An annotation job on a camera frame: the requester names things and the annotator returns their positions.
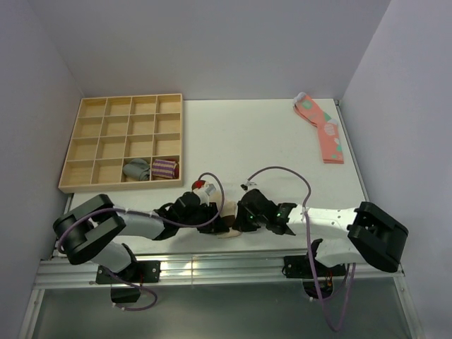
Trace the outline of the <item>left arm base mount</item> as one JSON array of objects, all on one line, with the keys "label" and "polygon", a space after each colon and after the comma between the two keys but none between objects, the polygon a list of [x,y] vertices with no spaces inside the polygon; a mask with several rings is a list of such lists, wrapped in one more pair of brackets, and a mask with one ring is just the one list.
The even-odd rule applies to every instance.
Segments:
[{"label": "left arm base mount", "polygon": [[[158,296],[146,283],[158,283],[160,279],[159,261],[137,261],[120,273],[113,273],[104,266],[98,266],[95,283],[110,286],[113,307],[122,311],[145,311],[157,304]],[[133,306],[140,297],[150,297],[146,306]]]}]

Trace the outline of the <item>wooden compartment tray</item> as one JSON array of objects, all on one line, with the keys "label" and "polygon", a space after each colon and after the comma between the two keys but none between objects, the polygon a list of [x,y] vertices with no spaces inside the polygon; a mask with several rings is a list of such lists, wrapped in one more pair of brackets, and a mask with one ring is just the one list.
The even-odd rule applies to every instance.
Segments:
[{"label": "wooden compartment tray", "polygon": [[[177,94],[83,98],[59,180],[64,193],[182,186],[183,96]],[[136,181],[123,166],[141,158],[176,160],[178,179]]]}]

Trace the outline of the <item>purple striped rolled sock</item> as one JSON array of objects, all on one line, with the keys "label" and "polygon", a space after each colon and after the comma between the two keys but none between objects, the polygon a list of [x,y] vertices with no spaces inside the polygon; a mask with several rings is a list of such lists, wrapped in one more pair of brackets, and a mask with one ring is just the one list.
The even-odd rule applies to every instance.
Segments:
[{"label": "purple striped rolled sock", "polygon": [[176,160],[155,159],[150,167],[150,173],[154,178],[178,179],[179,163]]}]

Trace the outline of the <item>aluminium front rail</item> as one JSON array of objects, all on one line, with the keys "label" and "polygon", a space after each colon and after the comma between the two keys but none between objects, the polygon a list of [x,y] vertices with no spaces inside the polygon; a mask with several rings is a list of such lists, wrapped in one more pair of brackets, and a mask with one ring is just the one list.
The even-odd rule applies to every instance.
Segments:
[{"label": "aluminium front rail", "polygon": [[[246,251],[218,254],[138,256],[139,261],[159,261],[159,286],[217,285],[287,282],[283,258],[304,251]],[[66,258],[41,261],[32,284],[34,290],[94,288],[97,265],[73,266]]]}]

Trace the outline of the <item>grey rolled sock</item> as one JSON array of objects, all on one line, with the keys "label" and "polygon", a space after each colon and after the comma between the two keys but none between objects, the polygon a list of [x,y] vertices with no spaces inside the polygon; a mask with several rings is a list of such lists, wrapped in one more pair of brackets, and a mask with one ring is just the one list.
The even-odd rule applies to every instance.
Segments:
[{"label": "grey rolled sock", "polygon": [[150,165],[146,160],[141,158],[134,158],[126,163],[122,172],[126,177],[132,178],[136,181],[148,181],[150,179]]}]

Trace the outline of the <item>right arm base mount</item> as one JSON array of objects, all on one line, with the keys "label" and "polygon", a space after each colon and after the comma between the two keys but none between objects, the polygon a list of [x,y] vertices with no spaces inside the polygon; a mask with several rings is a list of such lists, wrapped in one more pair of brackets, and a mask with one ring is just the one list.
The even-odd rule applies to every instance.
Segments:
[{"label": "right arm base mount", "polygon": [[[282,274],[289,279],[302,279],[303,288],[309,297],[318,299],[318,293],[315,288],[314,276],[311,271],[308,255],[304,256],[285,256],[283,258],[284,266]],[[350,272],[350,266],[336,265],[328,268],[315,261],[314,267],[319,279],[321,295],[324,299],[331,299],[342,288],[344,288],[347,275]]]}]

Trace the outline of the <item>pink patterned sock pair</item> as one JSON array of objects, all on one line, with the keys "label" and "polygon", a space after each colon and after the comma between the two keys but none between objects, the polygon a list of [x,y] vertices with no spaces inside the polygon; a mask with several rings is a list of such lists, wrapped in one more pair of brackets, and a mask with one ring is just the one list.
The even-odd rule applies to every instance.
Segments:
[{"label": "pink patterned sock pair", "polygon": [[299,93],[294,98],[292,106],[298,116],[316,128],[323,162],[343,164],[338,122],[323,111],[306,93]]}]

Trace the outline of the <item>cream and brown sock pair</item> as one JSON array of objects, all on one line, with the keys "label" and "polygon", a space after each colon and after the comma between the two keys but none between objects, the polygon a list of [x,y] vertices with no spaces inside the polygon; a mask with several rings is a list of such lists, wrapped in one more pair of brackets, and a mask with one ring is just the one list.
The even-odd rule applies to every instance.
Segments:
[{"label": "cream and brown sock pair", "polygon": [[235,238],[242,234],[240,231],[232,228],[236,220],[237,210],[237,204],[234,201],[228,200],[225,195],[216,188],[216,192],[213,195],[213,202],[211,202],[208,206],[216,207],[216,209],[213,209],[213,215],[215,215],[219,210],[220,214],[213,223],[205,227],[199,227],[198,231],[200,233],[214,234],[218,239]]}]

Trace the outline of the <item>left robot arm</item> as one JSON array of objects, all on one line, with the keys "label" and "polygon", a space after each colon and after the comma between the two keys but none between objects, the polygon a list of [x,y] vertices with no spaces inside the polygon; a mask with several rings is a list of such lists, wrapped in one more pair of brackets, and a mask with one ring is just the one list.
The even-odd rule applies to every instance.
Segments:
[{"label": "left robot arm", "polygon": [[212,201],[208,194],[189,191],[174,203],[149,213],[117,207],[106,194],[98,194],[56,219],[53,230],[58,251],[73,265],[92,261],[106,274],[122,282],[133,280],[140,268],[130,246],[118,244],[121,236],[153,241],[169,239],[181,228],[204,234],[225,234],[230,227],[220,216],[225,200]]}]

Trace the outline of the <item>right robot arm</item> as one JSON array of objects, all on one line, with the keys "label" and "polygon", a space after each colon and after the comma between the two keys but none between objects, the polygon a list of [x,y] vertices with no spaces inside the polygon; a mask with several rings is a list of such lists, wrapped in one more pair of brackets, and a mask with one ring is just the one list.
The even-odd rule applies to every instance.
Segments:
[{"label": "right robot arm", "polygon": [[356,208],[308,208],[276,204],[258,189],[248,191],[238,202],[233,228],[239,232],[265,228],[277,235],[306,237],[312,251],[306,267],[313,275],[352,263],[368,263],[394,273],[409,234],[407,227],[370,202],[363,201]]}]

